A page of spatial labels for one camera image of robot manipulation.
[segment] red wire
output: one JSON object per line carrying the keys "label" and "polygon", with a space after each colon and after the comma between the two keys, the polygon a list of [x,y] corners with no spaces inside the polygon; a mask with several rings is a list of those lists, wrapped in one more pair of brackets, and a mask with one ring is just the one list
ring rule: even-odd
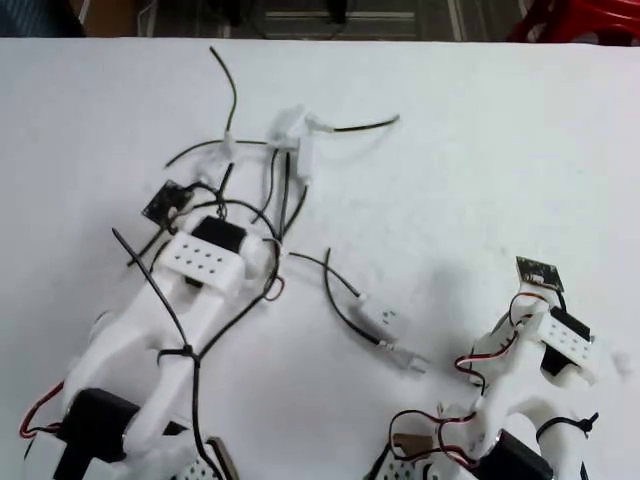
{"label": "red wire", "polygon": [[509,351],[509,349],[511,348],[511,346],[515,343],[515,341],[518,339],[518,332],[514,332],[513,333],[513,337],[511,337],[508,341],[507,344],[504,345],[500,350],[498,350],[497,352],[494,353],[475,353],[475,354],[471,354],[471,355],[463,355],[462,357],[458,357],[455,361],[456,367],[460,366],[461,363],[466,363],[466,362],[472,362],[474,360],[493,360],[494,358],[498,358],[502,355],[504,355],[505,353],[507,353],[507,351]]}
{"label": "red wire", "polygon": [[532,292],[520,292],[520,293],[516,293],[513,298],[511,299],[511,302],[509,303],[509,323],[511,324],[512,327],[516,327],[517,325],[520,324],[520,322],[522,322],[522,318],[531,318],[530,316],[527,315],[523,315],[521,317],[521,319],[518,321],[518,323],[513,323],[513,318],[511,318],[511,309],[513,308],[513,302],[516,301],[516,299],[518,297],[533,297],[533,298],[537,298],[538,300],[542,300],[543,302],[545,302],[547,305],[549,304],[548,300],[546,298],[544,298],[542,295],[538,295],[537,293],[532,293]]}
{"label": "red wire", "polygon": [[45,403],[47,403],[49,400],[55,397],[58,393],[60,393],[60,391],[62,390],[62,387],[64,387],[64,381],[55,385],[40,400],[38,400],[33,405],[33,407],[29,409],[27,414],[24,416],[22,423],[20,424],[19,434],[22,438],[25,438],[25,439],[33,438],[36,436],[36,432],[38,431],[44,431],[49,433],[54,433],[58,431],[58,429],[60,428],[60,423],[57,423],[57,422],[47,425],[46,427],[30,428],[29,424],[31,423],[31,420],[33,420],[33,417],[35,417],[36,413],[38,413],[38,410],[40,409],[40,407],[42,407]]}
{"label": "red wire", "polygon": [[451,460],[453,460],[454,462],[456,462],[457,464],[461,465],[462,467],[466,468],[467,470],[469,468],[471,468],[476,461],[473,460],[471,457],[469,457],[462,448],[460,448],[459,452],[454,452],[457,455],[459,455],[461,457],[462,460],[454,457],[453,455],[451,455],[450,451],[446,448],[443,448],[442,446],[444,445],[444,440],[442,438],[442,429],[444,428],[445,425],[447,425],[448,423],[466,423],[470,420],[472,420],[474,417],[476,416],[476,412],[473,412],[469,415],[467,415],[466,417],[460,417],[460,418],[446,418],[444,419],[443,422],[441,422],[438,425],[438,428],[436,430],[436,435],[438,437],[438,444],[440,445],[440,448],[442,449],[443,453],[449,457]]}
{"label": "red wire", "polygon": [[469,462],[472,463],[473,460],[471,460],[469,458],[469,456],[464,452],[464,450],[462,449],[462,447],[458,446],[458,445],[443,445],[444,442],[440,442],[440,446],[437,448],[432,448],[429,450],[425,450],[424,452],[420,452],[414,455],[407,455],[407,456],[402,456],[402,455],[398,455],[396,454],[395,450],[394,450],[394,443],[393,443],[393,424],[395,423],[395,421],[403,416],[403,415],[407,415],[410,413],[415,413],[418,415],[421,415],[425,418],[427,418],[428,420],[436,423],[438,425],[438,428],[440,428],[442,425],[444,425],[445,423],[464,423],[464,422],[468,422],[469,420],[471,420],[472,418],[474,418],[476,416],[476,413],[473,412],[470,415],[467,415],[466,417],[453,417],[453,418],[438,418],[434,415],[430,415],[426,412],[423,412],[422,410],[403,410],[401,412],[396,413],[393,418],[391,419],[391,423],[389,424],[389,446],[391,448],[391,453],[393,454],[394,458],[396,460],[401,460],[401,461],[405,461],[405,462],[413,462],[416,460],[419,460],[422,457],[427,457],[433,453],[439,453],[439,452],[443,452],[445,453],[447,456],[449,456],[449,452],[455,453],[456,455],[459,455],[462,458],[462,461],[464,462]]}

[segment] black cable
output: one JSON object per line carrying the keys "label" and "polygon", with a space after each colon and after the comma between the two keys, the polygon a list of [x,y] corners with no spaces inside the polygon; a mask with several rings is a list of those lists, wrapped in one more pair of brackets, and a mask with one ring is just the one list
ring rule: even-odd
{"label": "black cable", "polygon": [[356,290],[356,288],[350,282],[348,282],[342,275],[340,275],[338,272],[336,272],[333,268],[331,268],[328,265],[325,265],[322,260],[318,260],[317,258],[313,258],[313,257],[310,257],[309,255],[304,255],[302,253],[297,253],[297,252],[289,252],[289,255],[291,255],[292,257],[304,258],[305,260],[309,260],[310,262],[317,263],[321,267],[326,268],[327,270],[329,270],[331,272],[331,274],[334,277],[336,277],[338,280],[340,280],[340,282],[351,293],[353,293],[356,297],[360,296],[360,292],[358,290]]}
{"label": "black cable", "polygon": [[229,183],[229,179],[231,178],[231,173],[233,172],[233,167],[235,163],[231,162],[227,166],[227,170],[224,172],[224,177],[222,177],[222,181],[220,182],[220,187],[218,187],[218,195],[222,197],[224,195],[224,191],[227,188],[227,184]]}
{"label": "black cable", "polygon": [[284,227],[287,221],[287,203],[289,203],[289,182],[291,181],[291,154],[287,152],[284,162],[284,189],[282,193],[282,207],[280,208],[279,240],[284,238]]}
{"label": "black cable", "polygon": [[160,301],[164,305],[164,308],[166,308],[167,312],[169,312],[169,315],[171,316],[171,319],[173,320],[173,323],[175,324],[176,328],[178,329],[178,332],[180,333],[180,337],[182,337],[182,341],[185,344],[188,344],[187,337],[186,337],[186,335],[184,333],[184,330],[182,329],[182,325],[180,324],[180,320],[178,320],[178,316],[176,315],[176,312],[171,307],[171,304],[169,304],[169,301],[167,300],[167,297],[165,297],[164,294],[162,293],[162,290],[160,290],[160,287],[158,287],[158,284],[156,283],[156,281],[151,276],[151,273],[149,273],[149,270],[147,270],[147,267],[144,266],[144,263],[142,263],[142,260],[140,259],[138,254],[136,252],[134,252],[133,248],[131,248],[131,245],[129,245],[127,243],[127,241],[122,237],[120,232],[118,232],[118,230],[116,230],[115,228],[112,228],[111,231],[115,235],[115,237],[118,240],[118,242],[120,242],[120,245],[122,245],[122,247],[131,256],[133,261],[138,265],[138,268],[140,268],[140,271],[144,275],[144,278],[147,279],[147,282],[149,282],[149,285],[151,285],[151,288],[153,288],[153,290],[156,292],[156,295],[158,295],[158,298],[160,299]]}
{"label": "black cable", "polygon": [[231,327],[233,327],[236,323],[238,323],[245,315],[247,315],[251,310],[253,310],[253,308],[258,303],[260,303],[261,300],[263,300],[268,295],[269,290],[271,289],[271,287],[273,286],[273,283],[278,277],[278,270],[280,269],[280,244],[279,242],[275,241],[273,242],[273,245],[274,245],[275,264],[273,267],[273,271],[271,272],[271,275],[269,275],[269,278],[265,283],[263,291],[258,296],[254,297],[254,299],[251,300],[245,308],[243,308],[238,314],[236,314],[235,317],[229,320],[229,322],[227,322],[227,324],[224,327],[222,327],[222,329],[220,329],[220,331],[218,331],[218,333],[216,333],[215,336],[205,344],[205,346],[200,351],[200,359],[203,359],[205,355],[209,353],[209,350],[211,350],[211,348],[216,344],[216,342],[220,340],[220,338],[222,338],[222,336],[225,333],[227,333],[227,331]]}
{"label": "black cable", "polygon": [[346,133],[346,132],[359,132],[362,130],[373,130],[374,128],[382,128],[387,127],[389,125],[393,125],[400,119],[400,115],[396,115],[389,120],[385,120],[384,122],[371,123],[369,125],[357,125],[355,127],[340,127],[334,128],[332,132],[334,133]]}
{"label": "black cable", "polygon": [[231,84],[231,90],[233,90],[233,105],[231,106],[231,110],[229,111],[229,117],[227,118],[227,127],[225,128],[227,132],[230,132],[231,124],[233,122],[233,115],[236,113],[236,105],[238,104],[238,91],[236,90],[236,82],[233,81],[231,72],[227,68],[227,65],[224,63],[224,60],[222,60],[222,57],[218,55],[218,52],[216,52],[216,49],[213,48],[213,46],[209,46],[209,51],[213,54],[214,57],[216,57],[216,60],[218,60],[218,63],[222,67],[222,70],[224,70],[224,73],[227,75],[227,78],[229,79],[229,83]]}
{"label": "black cable", "polygon": [[164,249],[167,248],[167,245],[169,245],[169,242],[171,242],[171,240],[167,240],[166,242],[164,242],[162,245],[160,245],[160,247],[156,251],[156,254],[153,256],[153,260],[151,260],[151,265],[149,266],[149,273],[153,273],[153,268],[155,267],[156,262],[158,261],[158,258],[160,258],[160,255],[162,254]]}
{"label": "black cable", "polygon": [[356,332],[358,335],[360,335],[362,338],[364,338],[367,342],[370,342],[373,345],[377,346],[380,343],[380,339],[374,337],[370,333],[365,332],[360,327],[358,327],[355,323],[353,323],[351,320],[349,320],[347,318],[347,316],[344,313],[342,313],[342,311],[338,307],[338,304],[336,303],[335,299],[333,298],[333,294],[331,293],[331,287],[329,285],[329,258],[330,257],[331,257],[331,249],[329,248],[329,249],[327,249],[327,254],[324,257],[324,264],[323,264],[324,268],[323,268],[323,270],[324,270],[324,288],[325,288],[325,290],[327,292],[327,297],[329,298],[329,302],[331,303],[331,306],[333,307],[335,312],[338,314],[338,316],[344,321],[344,323],[347,324],[347,326],[351,330]]}
{"label": "black cable", "polygon": [[293,215],[291,215],[291,218],[287,221],[287,224],[284,226],[284,233],[282,234],[283,237],[287,234],[289,229],[293,226],[293,222],[296,221],[296,218],[298,218],[298,215],[300,215],[300,211],[302,210],[302,207],[304,206],[304,202],[307,199],[308,191],[309,191],[309,186],[305,185],[304,190],[302,190],[302,196],[300,197],[300,200],[298,200],[298,205],[296,205],[296,208],[293,211]]}
{"label": "black cable", "polygon": [[205,461],[207,465],[213,470],[214,477],[222,480],[222,475],[217,465],[211,460],[211,457],[207,454],[202,443],[202,433],[200,432],[200,415],[199,415],[199,397],[200,397],[200,356],[196,355],[193,351],[193,347],[188,343],[185,343],[181,349],[166,349],[158,352],[158,359],[163,356],[176,355],[178,357],[188,357],[193,360],[193,388],[191,392],[191,423],[193,426],[193,438],[196,444],[196,450],[198,455]]}
{"label": "black cable", "polygon": [[[149,250],[151,250],[151,247],[153,247],[153,245],[158,241],[158,239],[162,236],[162,234],[167,230],[166,226],[161,226],[158,231],[156,233],[153,234],[153,237],[151,237],[149,239],[149,241],[145,244],[144,247],[142,247],[140,249],[140,251],[137,253],[138,257],[142,258],[144,257],[147,252]],[[127,267],[132,266],[135,262],[135,260],[133,260],[133,258],[131,260],[129,260],[127,262]]]}
{"label": "black cable", "polygon": [[[190,153],[193,150],[196,150],[201,147],[206,147],[207,145],[215,145],[222,142],[224,142],[223,139],[216,139],[216,140],[207,140],[206,142],[196,143],[195,145],[192,145],[189,148],[186,148],[185,150],[177,154],[175,157],[173,157],[171,160],[169,160],[165,164],[164,168],[169,168],[171,165],[176,163],[178,160],[184,157],[187,153]],[[267,142],[264,142],[262,140],[235,140],[235,142],[239,143],[240,145],[269,145]]]}
{"label": "black cable", "polygon": [[558,295],[558,301],[560,302],[560,308],[562,309],[563,312],[567,311],[567,304],[564,301],[564,295],[562,295],[562,292],[560,290],[556,290],[556,294]]}
{"label": "black cable", "polygon": [[[271,197],[273,197],[274,176],[275,176],[277,157],[278,157],[278,149],[276,148],[273,151],[273,156],[271,157],[271,165],[269,166],[269,192],[267,193],[267,198],[264,201],[264,205],[260,209],[262,213],[265,213],[267,211],[267,208],[269,208],[269,204],[271,203]],[[260,216],[256,215],[253,218],[253,220],[251,220],[251,224],[256,223],[259,218]]]}
{"label": "black cable", "polygon": [[536,432],[536,441],[540,441],[540,437],[546,432],[549,428],[554,425],[558,425],[560,423],[564,423],[567,425],[571,425],[572,427],[579,428],[584,432],[584,436],[587,437],[588,433],[593,429],[594,422],[598,419],[600,414],[598,412],[594,413],[591,418],[583,418],[582,420],[573,420],[567,417],[554,417],[550,420],[547,420],[542,424],[542,426]]}
{"label": "black cable", "polygon": [[[243,200],[225,199],[224,203],[226,203],[228,205],[240,205],[242,207],[248,208],[253,213],[258,215],[260,217],[260,219],[265,223],[267,228],[269,228],[269,233],[271,233],[271,236],[273,238],[278,238],[278,232],[276,231],[276,228],[271,223],[271,220],[269,220],[269,218],[264,213],[262,213],[257,207],[254,207],[250,203],[247,203],[247,202],[245,202]],[[182,212],[182,213],[180,213],[178,215],[179,216],[187,215],[187,214],[193,212],[194,210],[197,210],[198,208],[215,207],[217,205],[220,205],[220,201],[219,200],[213,200],[211,202],[199,203],[198,205],[194,205],[193,207],[191,207],[191,209],[189,209],[188,211]]]}

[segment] white plastic part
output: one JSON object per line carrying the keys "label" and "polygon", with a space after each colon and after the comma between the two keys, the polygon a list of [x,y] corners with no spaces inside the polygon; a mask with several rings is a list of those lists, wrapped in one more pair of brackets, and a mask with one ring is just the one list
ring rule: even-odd
{"label": "white plastic part", "polygon": [[427,358],[397,343],[388,343],[383,340],[378,344],[378,347],[389,352],[393,360],[402,368],[424,373],[431,364]]}
{"label": "white plastic part", "polygon": [[[558,298],[555,292],[548,288],[522,283],[518,293],[534,293],[542,296],[546,301],[528,295],[516,297],[511,306],[511,316],[514,324],[523,320],[522,325],[527,325],[531,320],[525,316],[544,313],[549,311],[552,306],[557,306]],[[492,332],[487,333],[475,342],[473,353],[484,354],[500,351],[513,338],[515,331],[514,326],[509,322],[509,312],[506,312]],[[508,368],[508,365],[509,354],[507,353],[491,361],[476,361],[463,366],[473,368],[473,370],[482,374],[487,380],[487,384],[490,385],[494,378],[501,375]],[[473,383],[478,383],[478,378],[475,376],[469,376],[469,380]]]}
{"label": "white plastic part", "polygon": [[245,276],[240,256],[185,232],[173,237],[159,265],[209,285],[223,297],[235,294]]}
{"label": "white plastic part", "polygon": [[311,131],[327,132],[327,133],[333,132],[333,127],[331,125],[329,125],[326,122],[323,122],[313,113],[308,113],[305,120],[307,122],[307,127]]}
{"label": "white plastic part", "polygon": [[270,245],[260,237],[247,233],[240,245],[240,256],[245,261],[247,278],[264,275],[271,260]]}
{"label": "white plastic part", "polygon": [[[180,322],[188,342],[199,352],[206,341],[224,325],[226,301],[234,297],[245,277],[244,261],[240,256],[207,242],[199,243],[188,234],[178,234],[158,260],[154,279],[165,296],[184,283],[188,275],[203,283],[191,303],[180,313]],[[195,252],[197,245],[200,252]],[[177,251],[199,255],[197,263],[176,259]],[[208,262],[215,262],[216,273],[211,274]],[[85,354],[65,380],[62,411],[67,411],[75,395],[89,387],[101,388],[108,379],[110,365],[122,355],[147,349],[177,349],[182,347],[178,331],[152,287],[145,284],[133,303],[120,318],[105,327],[91,342]],[[189,390],[193,376],[193,360],[179,356],[164,356],[159,361],[160,378],[146,402],[124,435],[127,454],[141,456],[154,448],[171,419],[174,407],[183,392]],[[135,386],[131,387],[131,396]],[[127,398],[127,392],[118,392]]]}
{"label": "white plastic part", "polygon": [[422,480],[423,470],[424,467],[416,468],[411,462],[396,460],[389,450],[373,480]]}
{"label": "white plastic part", "polygon": [[277,142],[295,143],[307,133],[305,115],[306,109],[303,105],[296,105],[282,112],[273,127],[273,138]]}
{"label": "white plastic part", "polygon": [[358,323],[366,331],[388,343],[395,343],[405,334],[409,323],[406,317],[373,297],[361,295],[359,300],[356,307]]}
{"label": "white plastic part", "polygon": [[311,135],[304,135],[298,140],[296,156],[296,174],[305,185],[310,185],[315,172],[315,148]]}
{"label": "white plastic part", "polygon": [[[612,356],[597,339],[590,344],[586,360],[581,358],[582,353],[576,353],[580,358],[574,356],[583,362],[583,367],[568,365],[556,377],[541,371],[545,343],[554,328],[545,320],[548,316],[546,311],[533,314],[524,324],[509,355],[473,364],[472,368],[476,370],[485,368],[487,371],[483,365],[494,362],[503,368],[491,382],[485,396],[480,397],[471,409],[476,412],[475,418],[465,424],[467,440],[462,445],[472,458],[479,458],[491,450],[507,418],[515,413],[524,415],[537,430],[554,417],[589,418],[608,395],[615,395],[620,384],[617,370]],[[562,333],[560,336],[569,339],[568,333],[566,337]],[[558,342],[562,348],[565,344],[566,340],[564,344]],[[573,344],[571,337],[567,351],[570,355],[573,355]],[[579,342],[575,345],[584,347]],[[445,433],[444,440],[451,443],[460,438],[451,438],[449,433]],[[551,428],[540,438],[540,452],[555,472],[555,479],[580,478],[585,442],[585,435],[578,428]]]}
{"label": "white plastic part", "polygon": [[527,329],[533,340],[539,340],[557,350],[582,370],[582,375],[594,383],[601,363],[600,344],[591,343],[575,333],[551,313],[537,316]]}
{"label": "white plastic part", "polygon": [[[205,444],[211,459],[219,464],[213,448]],[[29,448],[23,465],[23,480],[52,480],[67,444],[55,436],[40,432]],[[198,477],[188,474],[198,467]],[[179,475],[198,480],[213,479],[213,472],[196,453],[193,432],[185,430],[176,436],[163,436],[156,447],[141,457],[127,457],[114,463],[91,460],[83,480],[158,480]]]}
{"label": "white plastic part", "polygon": [[229,163],[236,160],[238,144],[231,135],[225,132],[224,139],[211,157],[203,158],[195,168],[196,178],[210,187],[216,187],[222,181]]}

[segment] black wire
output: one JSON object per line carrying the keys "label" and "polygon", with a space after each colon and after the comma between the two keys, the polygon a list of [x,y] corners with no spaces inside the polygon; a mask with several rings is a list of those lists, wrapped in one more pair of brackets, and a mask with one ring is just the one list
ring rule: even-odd
{"label": "black wire", "polygon": [[[278,149],[276,148],[273,151],[273,156],[271,157],[271,165],[269,166],[269,192],[267,193],[267,198],[264,201],[264,205],[260,209],[260,211],[262,213],[265,213],[267,211],[267,208],[269,208],[269,204],[271,203],[271,197],[273,197],[273,186],[274,186],[273,177],[275,176],[276,158],[277,157],[278,157]],[[259,218],[260,218],[260,216],[256,215],[253,218],[253,220],[251,220],[251,224],[256,223]]]}
{"label": "black wire", "polygon": [[149,273],[153,273],[153,267],[155,267],[156,262],[158,261],[158,258],[160,258],[160,255],[162,254],[164,249],[167,248],[167,245],[169,245],[170,241],[171,240],[167,240],[166,242],[164,242],[162,245],[160,245],[160,247],[156,251],[156,254],[153,256],[153,260],[151,260],[151,266],[149,267]]}
{"label": "black wire", "polygon": [[[269,218],[264,213],[262,213],[257,207],[254,207],[250,203],[247,203],[247,202],[245,202],[243,200],[225,199],[224,203],[229,204],[229,205],[240,205],[242,207],[248,208],[253,213],[258,215],[260,217],[260,219],[265,223],[265,225],[269,228],[269,233],[271,233],[271,236],[273,238],[278,238],[278,232],[276,231],[276,228],[271,223],[271,220],[269,220]],[[199,203],[198,205],[194,205],[193,207],[191,207],[190,210],[180,213],[179,216],[187,215],[187,214],[193,212],[194,210],[197,210],[198,208],[215,207],[217,205],[220,205],[220,201],[219,200],[213,200],[211,202]]]}
{"label": "black wire", "polygon": [[298,205],[296,205],[296,208],[293,211],[293,215],[291,215],[291,218],[287,221],[287,224],[284,226],[284,233],[282,234],[283,237],[287,234],[289,229],[293,226],[293,222],[296,221],[296,218],[298,218],[298,215],[300,215],[300,211],[302,210],[302,207],[304,206],[304,202],[307,199],[308,191],[309,191],[309,186],[305,185],[304,190],[302,190],[302,196],[300,197],[300,200],[298,200]]}
{"label": "black wire", "polygon": [[279,240],[284,238],[284,227],[287,221],[287,203],[289,203],[289,182],[291,181],[291,154],[287,152],[284,162],[284,189],[282,193],[282,207],[280,209]]}
{"label": "black wire", "polygon": [[[151,237],[151,239],[146,243],[146,245],[144,247],[142,247],[140,249],[140,251],[137,253],[138,257],[142,258],[144,257],[147,252],[149,250],[151,250],[151,247],[153,247],[153,245],[158,241],[158,239],[162,236],[162,234],[167,230],[166,226],[161,226],[158,231],[156,233],[153,234],[153,237]],[[133,260],[133,258],[131,260],[129,260],[127,262],[127,267],[132,266],[135,262],[135,260]]]}
{"label": "black wire", "polygon": [[224,195],[224,191],[227,188],[227,184],[229,183],[229,179],[231,178],[231,173],[233,172],[233,167],[235,164],[231,162],[229,166],[227,166],[227,170],[224,172],[224,177],[222,177],[222,181],[220,182],[220,187],[218,187],[218,195],[222,197]]}
{"label": "black wire", "polygon": [[178,332],[180,333],[180,337],[182,337],[182,341],[185,344],[187,344],[188,343],[187,342],[187,337],[186,337],[186,335],[184,333],[184,330],[182,329],[182,325],[180,324],[180,320],[178,320],[178,316],[176,315],[176,312],[171,307],[171,304],[169,304],[169,301],[167,300],[167,297],[165,297],[164,294],[162,293],[162,290],[160,290],[160,287],[158,287],[158,284],[156,283],[156,281],[151,276],[151,273],[149,273],[149,270],[147,270],[147,267],[144,266],[144,263],[142,263],[142,260],[140,259],[138,254],[136,252],[134,252],[133,248],[131,248],[131,245],[129,245],[127,243],[127,241],[122,237],[120,232],[118,232],[118,230],[116,230],[115,228],[112,228],[111,231],[115,235],[115,237],[118,240],[118,242],[120,242],[120,245],[122,245],[122,247],[131,256],[133,261],[138,265],[138,268],[140,268],[140,271],[144,275],[144,278],[147,279],[147,282],[149,282],[149,285],[151,285],[151,288],[153,288],[153,290],[156,292],[156,295],[158,295],[158,298],[160,299],[160,301],[164,305],[164,308],[166,308],[167,312],[169,312],[169,315],[171,316],[171,319],[173,320],[173,323],[176,325],[176,328],[178,329]]}
{"label": "black wire", "polygon": [[331,256],[331,249],[327,249],[327,253],[324,257],[324,264],[323,264],[323,270],[324,270],[324,288],[327,292],[327,297],[329,298],[329,302],[331,303],[331,306],[333,307],[333,309],[335,310],[335,312],[338,314],[338,316],[344,321],[344,323],[347,324],[347,326],[353,330],[354,332],[356,332],[358,335],[360,335],[362,338],[364,338],[366,341],[374,344],[374,345],[378,345],[380,343],[380,339],[374,337],[373,335],[371,335],[368,332],[365,332],[364,330],[362,330],[360,327],[358,327],[355,323],[353,323],[351,320],[349,320],[347,318],[347,316],[342,313],[342,311],[340,310],[340,308],[338,307],[335,299],[333,298],[333,294],[331,293],[331,287],[329,285],[329,258]]}
{"label": "black wire", "polygon": [[227,127],[225,128],[225,130],[229,132],[231,131],[231,123],[233,122],[233,115],[236,113],[236,105],[238,104],[238,91],[236,90],[236,83],[233,81],[231,72],[227,68],[227,65],[224,63],[224,60],[222,60],[222,57],[218,55],[218,52],[216,52],[216,49],[213,48],[213,46],[209,47],[209,51],[213,54],[214,57],[216,57],[216,60],[218,60],[218,63],[222,67],[222,70],[224,70],[224,73],[227,75],[227,78],[229,79],[229,83],[231,84],[231,90],[233,90],[233,105],[231,106],[231,110],[229,111],[229,117],[227,118]]}
{"label": "black wire", "polygon": [[395,117],[390,118],[389,120],[385,120],[384,122],[371,123],[369,125],[357,125],[355,127],[334,128],[332,131],[334,133],[346,133],[346,132],[359,132],[362,130],[373,130],[374,128],[382,128],[382,127],[387,127],[389,125],[393,125],[399,119],[400,119],[400,115],[396,115]]}
{"label": "black wire", "polygon": [[302,253],[297,253],[297,252],[289,252],[289,255],[291,255],[292,257],[304,258],[305,260],[309,260],[310,262],[317,263],[321,267],[326,268],[327,270],[329,270],[331,272],[331,274],[334,277],[336,277],[338,280],[340,280],[340,282],[345,287],[347,287],[347,289],[351,293],[353,293],[356,297],[360,296],[360,292],[358,290],[356,290],[356,288],[350,282],[348,282],[342,275],[340,275],[338,272],[336,272],[330,266],[328,266],[328,265],[325,266],[325,264],[324,264],[324,262],[322,260],[318,260],[317,258],[313,258],[313,257],[310,257],[309,255],[304,255]]}
{"label": "black wire", "polygon": [[560,302],[560,308],[562,309],[563,312],[567,311],[567,304],[564,301],[564,295],[562,295],[562,292],[560,290],[556,290],[556,294],[558,295],[558,301]]}
{"label": "black wire", "polygon": [[[169,168],[171,165],[176,163],[178,160],[184,157],[187,153],[192,152],[193,150],[196,150],[201,147],[206,147],[207,145],[215,145],[222,142],[224,142],[223,139],[217,139],[217,140],[207,140],[206,142],[196,143],[195,145],[192,145],[189,148],[186,148],[185,150],[177,154],[175,157],[173,157],[171,160],[169,160],[165,164],[164,168]],[[235,142],[239,143],[240,145],[269,145],[267,142],[264,142],[262,140],[235,140]]]}
{"label": "black wire", "polygon": [[267,282],[265,283],[263,291],[258,296],[256,296],[253,300],[251,300],[245,308],[243,308],[238,314],[236,314],[235,317],[229,320],[229,322],[227,322],[227,324],[224,327],[222,327],[222,329],[220,329],[220,331],[218,331],[218,333],[216,333],[215,336],[205,344],[205,346],[200,351],[200,359],[203,359],[205,355],[209,353],[209,350],[211,350],[211,348],[216,344],[216,342],[220,340],[220,338],[222,338],[222,336],[225,333],[227,333],[227,331],[231,327],[233,327],[245,315],[247,315],[251,310],[253,310],[253,308],[258,303],[260,303],[261,300],[266,298],[266,296],[269,294],[269,290],[271,289],[271,287],[273,286],[273,283],[277,279],[278,270],[280,269],[280,244],[276,241],[276,242],[273,242],[273,245],[274,245],[275,264],[273,267],[273,271],[271,272],[271,275],[269,276],[269,278],[267,279]]}
{"label": "black wire", "polygon": [[571,425],[572,427],[579,428],[584,432],[585,437],[587,434],[593,429],[594,422],[598,419],[600,414],[598,412],[594,413],[591,418],[583,418],[582,420],[573,420],[567,417],[554,417],[550,420],[547,420],[542,424],[542,426],[536,432],[536,441],[540,440],[540,437],[546,432],[549,428],[554,425],[558,425],[560,423],[565,423],[567,425]]}

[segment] floor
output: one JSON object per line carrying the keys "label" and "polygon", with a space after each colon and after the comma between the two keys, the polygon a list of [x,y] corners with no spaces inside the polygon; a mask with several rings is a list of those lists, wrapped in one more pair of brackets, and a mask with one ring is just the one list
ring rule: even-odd
{"label": "floor", "polygon": [[153,36],[503,41],[530,0],[347,0],[344,25],[331,22],[326,0],[237,1],[243,21],[231,27],[219,0],[158,0]]}

